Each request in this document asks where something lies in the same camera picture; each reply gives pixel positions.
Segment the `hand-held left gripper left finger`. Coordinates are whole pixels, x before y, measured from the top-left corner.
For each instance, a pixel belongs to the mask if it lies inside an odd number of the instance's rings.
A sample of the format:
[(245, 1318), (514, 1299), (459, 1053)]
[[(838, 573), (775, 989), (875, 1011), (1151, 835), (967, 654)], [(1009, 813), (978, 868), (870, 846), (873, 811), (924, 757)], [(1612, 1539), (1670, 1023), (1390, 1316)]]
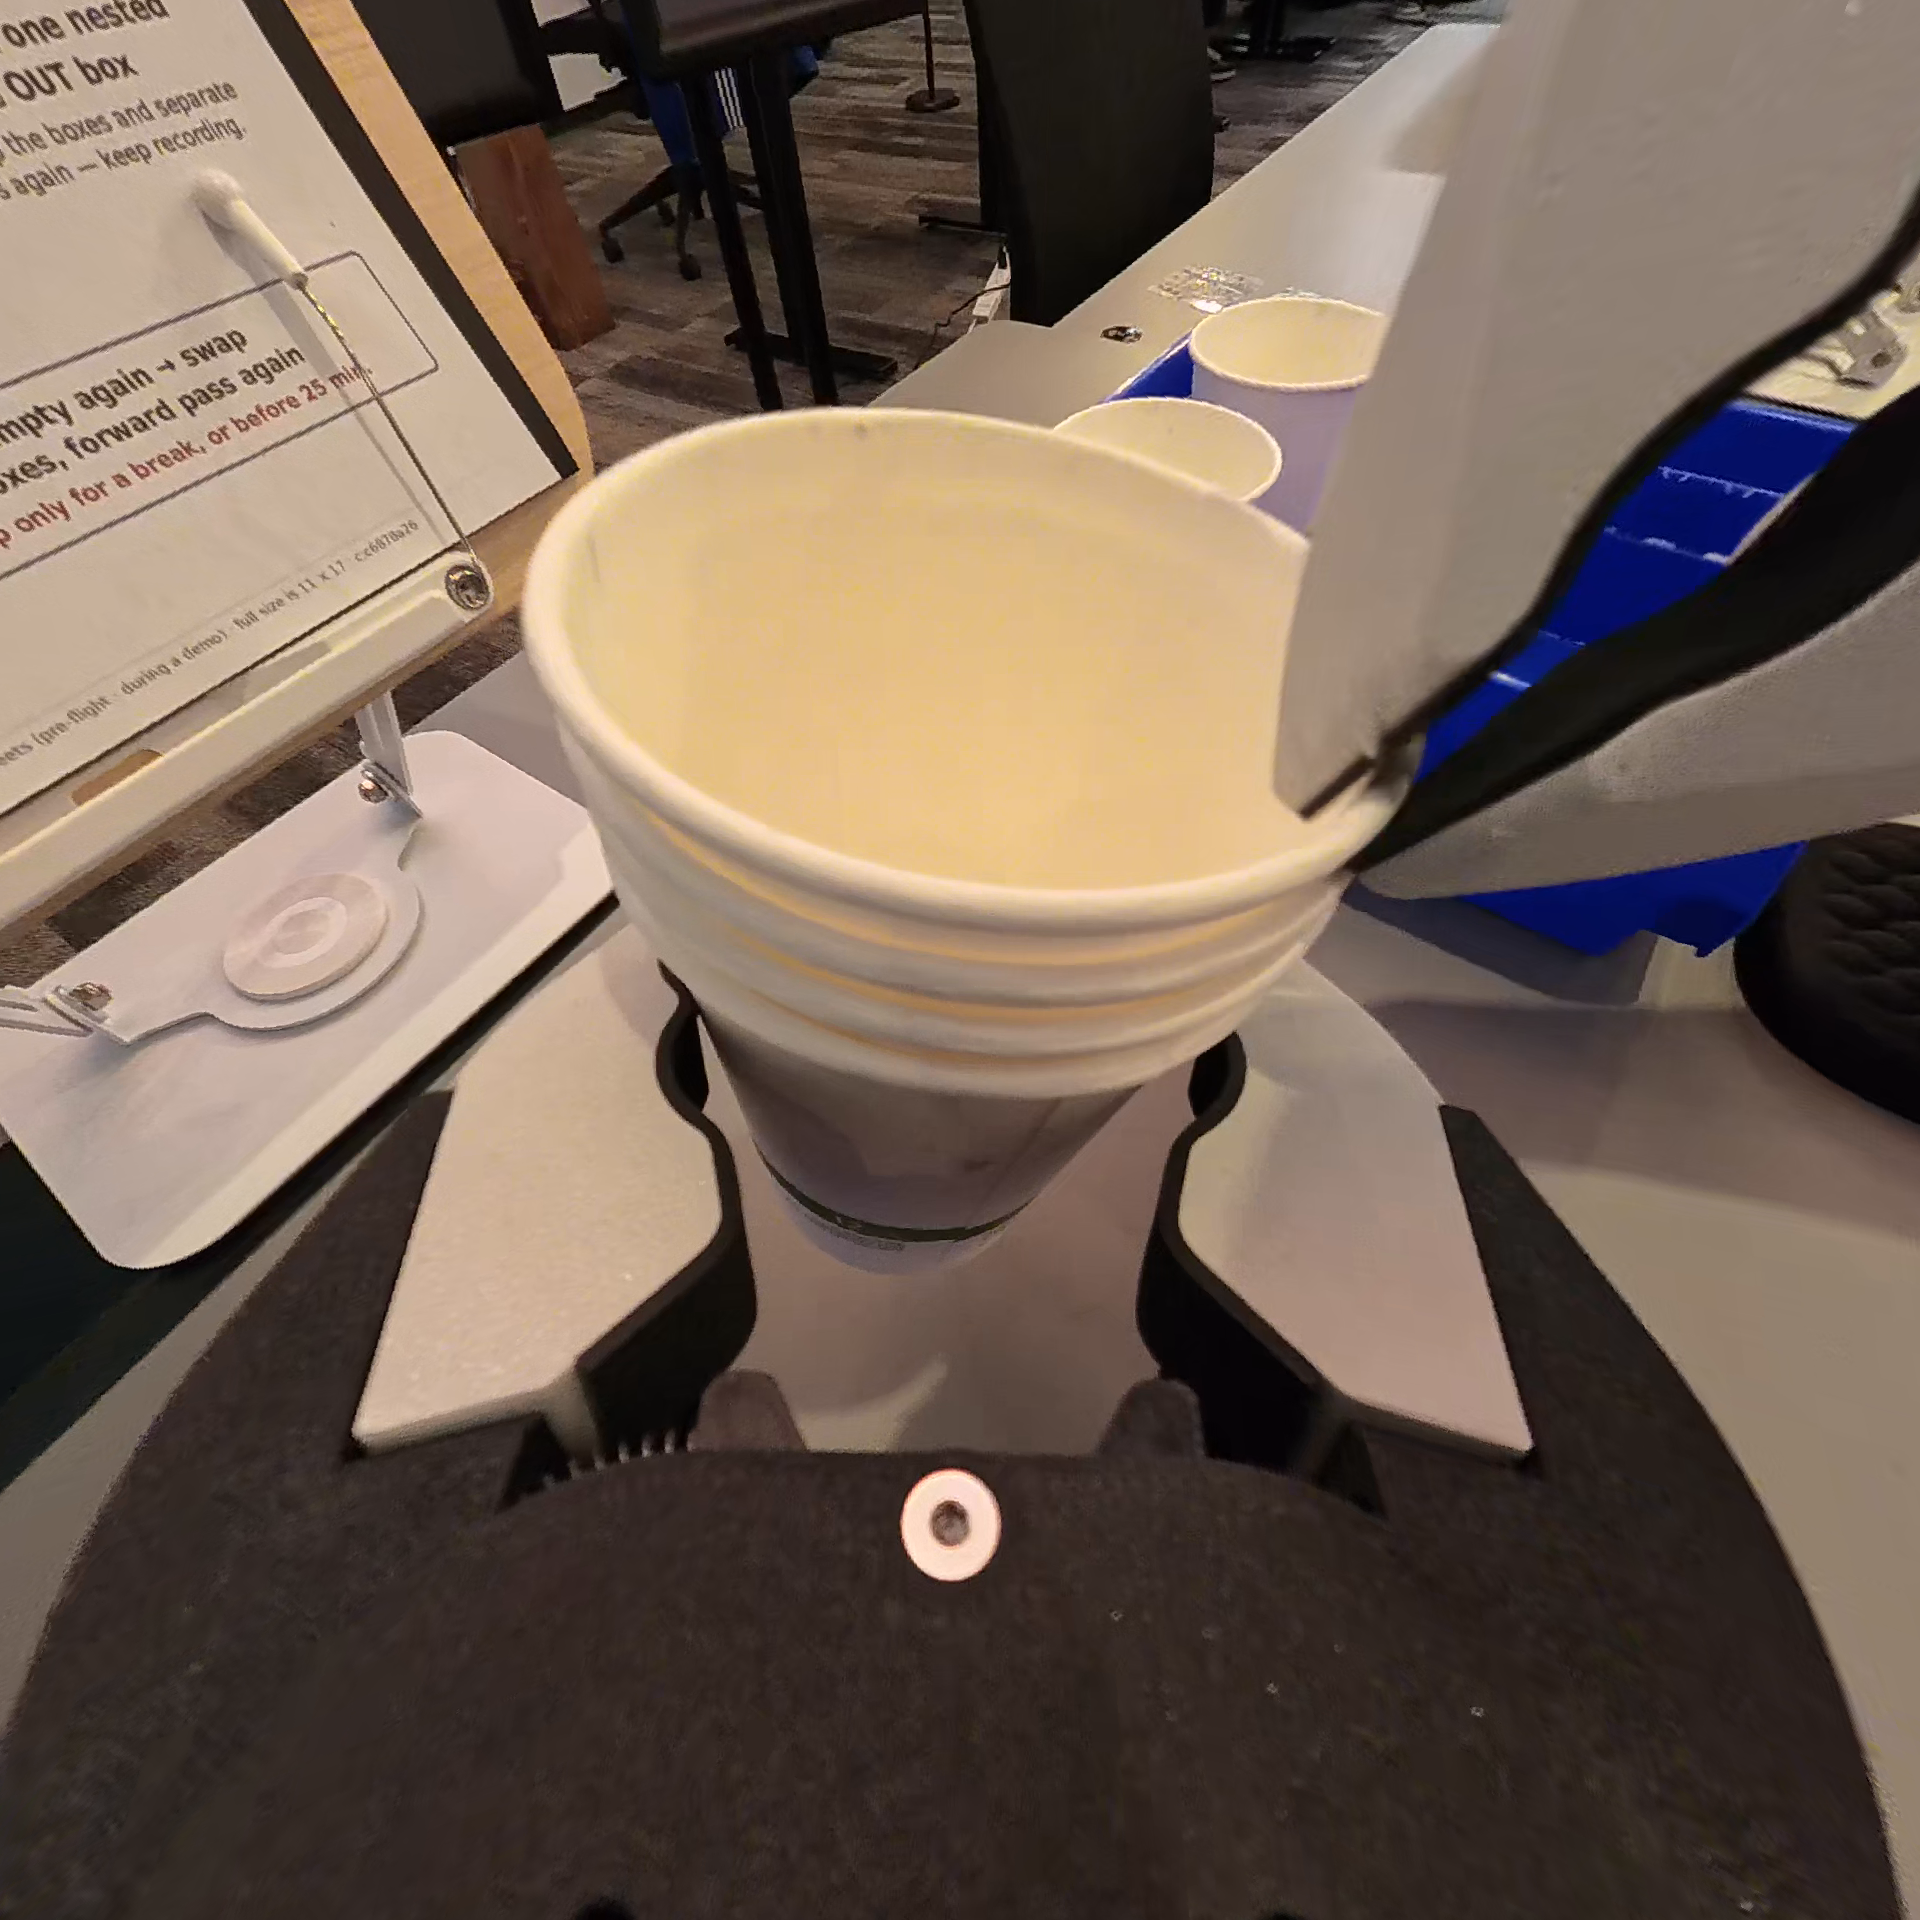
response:
[(578, 963), (462, 1067), (353, 1441), (539, 1419), (564, 1455), (687, 1433), (757, 1318), (699, 1014), (659, 963)]

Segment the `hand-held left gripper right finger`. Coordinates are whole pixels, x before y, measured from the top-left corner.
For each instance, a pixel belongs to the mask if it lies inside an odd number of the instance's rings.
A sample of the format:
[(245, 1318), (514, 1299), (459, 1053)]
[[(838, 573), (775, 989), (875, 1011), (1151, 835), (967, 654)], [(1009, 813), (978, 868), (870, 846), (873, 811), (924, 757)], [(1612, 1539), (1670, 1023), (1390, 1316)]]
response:
[(1141, 1340), (1207, 1452), (1330, 1462), (1356, 1429), (1523, 1460), (1531, 1433), (1442, 1099), (1295, 966), (1188, 1077), (1141, 1266)]

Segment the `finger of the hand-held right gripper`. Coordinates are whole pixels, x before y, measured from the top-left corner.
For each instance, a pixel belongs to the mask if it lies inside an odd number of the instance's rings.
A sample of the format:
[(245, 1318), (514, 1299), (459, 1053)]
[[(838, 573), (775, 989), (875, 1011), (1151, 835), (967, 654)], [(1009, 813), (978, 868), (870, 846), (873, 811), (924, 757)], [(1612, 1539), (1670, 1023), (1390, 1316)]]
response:
[(1684, 867), (1916, 813), (1917, 395), (1706, 585), (1580, 647), (1354, 862), (1396, 899)]
[(1618, 501), (1916, 251), (1916, 5), (1509, 5), (1311, 527), (1314, 813), (1543, 622)]

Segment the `blue plastic bin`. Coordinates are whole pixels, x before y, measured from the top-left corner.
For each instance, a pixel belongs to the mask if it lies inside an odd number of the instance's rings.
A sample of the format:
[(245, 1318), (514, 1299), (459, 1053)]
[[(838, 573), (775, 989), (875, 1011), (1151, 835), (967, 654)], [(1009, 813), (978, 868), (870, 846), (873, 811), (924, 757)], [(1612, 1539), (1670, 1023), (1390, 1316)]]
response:
[[(1850, 434), (1850, 423), (1763, 399), (1723, 406), (1625, 499), (1531, 637), (1431, 725), (1419, 779), (1577, 649), (1691, 597), (1723, 571), (1765, 516)], [(1606, 953), (1649, 932), (1708, 956), (1765, 909), (1804, 851), (1786, 844), (1659, 870), (1478, 893), (1467, 906), (1577, 953)]]

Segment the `black wrist rest pad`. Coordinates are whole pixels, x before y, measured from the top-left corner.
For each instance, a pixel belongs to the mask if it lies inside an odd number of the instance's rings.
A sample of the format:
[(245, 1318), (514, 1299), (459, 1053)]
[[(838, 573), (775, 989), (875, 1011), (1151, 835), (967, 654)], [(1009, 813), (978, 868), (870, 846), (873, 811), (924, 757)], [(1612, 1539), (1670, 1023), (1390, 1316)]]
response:
[(1917, 828), (1811, 842), (1735, 938), (1735, 982), (1790, 1055), (1917, 1123)]

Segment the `black office chair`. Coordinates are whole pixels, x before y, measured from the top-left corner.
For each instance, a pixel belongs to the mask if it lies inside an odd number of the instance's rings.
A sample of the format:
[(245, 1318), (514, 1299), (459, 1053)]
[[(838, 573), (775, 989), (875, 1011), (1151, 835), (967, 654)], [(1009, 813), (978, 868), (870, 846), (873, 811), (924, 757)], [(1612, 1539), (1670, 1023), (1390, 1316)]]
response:
[(998, 318), (1050, 327), (1204, 207), (1217, 114), (1199, 2), (964, 2)]

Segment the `black display board stand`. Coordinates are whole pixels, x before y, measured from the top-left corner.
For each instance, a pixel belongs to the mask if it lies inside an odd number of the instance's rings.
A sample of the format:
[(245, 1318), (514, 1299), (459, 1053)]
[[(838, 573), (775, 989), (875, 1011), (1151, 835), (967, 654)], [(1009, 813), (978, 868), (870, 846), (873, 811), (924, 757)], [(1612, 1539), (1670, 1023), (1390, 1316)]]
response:
[[(621, 25), (643, 78), (675, 82), (687, 117), (703, 201), (727, 269), (737, 313), (737, 348), (753, 371), (764, 412), (785, 406), (777, 361), (803, 366), (810, 395), (837, 404), (842, 373), (887, 382), (897, 364), (881, 355), (837, 350), (826, 318), (819, 261), (794, 127), (789, 57), (803, 45), (865, 33), (915, 13), (907, 2), (621, 2)], [(775, 261), (785, 333), (761, 316), (748, 234), (718, 117), (718, 82), (739, 82), (753, 151), (759, 213)]]
[(353, 6), (439, 151), (562, 113), (532, 2)]

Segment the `printed instruction sign board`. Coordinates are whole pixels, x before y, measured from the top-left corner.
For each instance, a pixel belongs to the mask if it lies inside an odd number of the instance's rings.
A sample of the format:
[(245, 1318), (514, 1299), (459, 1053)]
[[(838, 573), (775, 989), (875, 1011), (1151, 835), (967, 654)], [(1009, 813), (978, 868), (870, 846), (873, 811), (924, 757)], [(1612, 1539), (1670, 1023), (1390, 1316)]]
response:
[(5, 5), (5, 809), (573, 468), (286, 5)]

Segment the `instruction sheet on wooden stand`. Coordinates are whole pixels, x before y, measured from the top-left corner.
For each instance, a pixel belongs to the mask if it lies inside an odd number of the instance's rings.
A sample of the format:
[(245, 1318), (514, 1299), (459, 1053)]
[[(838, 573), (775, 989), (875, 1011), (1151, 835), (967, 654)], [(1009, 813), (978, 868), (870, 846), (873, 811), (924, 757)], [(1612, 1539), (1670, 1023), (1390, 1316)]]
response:
[(462, 187), (404, 101), (353, 5), (286, 5), (361, 117), (468, 300), (564, 439), (573, 473), (452, 551), (201, 694), (23, 807), (2, 797), (2, 916), (10, 938), (124, 868), (175, 828), (270, 770), (349, 708), (404, 683), (468, 629), (514, 607), (532, 547), (591, 473), (583, 412)]

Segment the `wooden post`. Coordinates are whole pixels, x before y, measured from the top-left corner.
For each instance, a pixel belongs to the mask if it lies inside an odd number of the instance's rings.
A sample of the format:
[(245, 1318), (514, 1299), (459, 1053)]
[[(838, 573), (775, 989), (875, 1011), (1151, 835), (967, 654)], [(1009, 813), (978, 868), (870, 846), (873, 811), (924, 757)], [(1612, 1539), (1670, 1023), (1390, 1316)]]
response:
[(451, 151), (468, 205), (546, 340), (581, 350), (613, 329), (604, 275), (539, 126), (467, 140)]

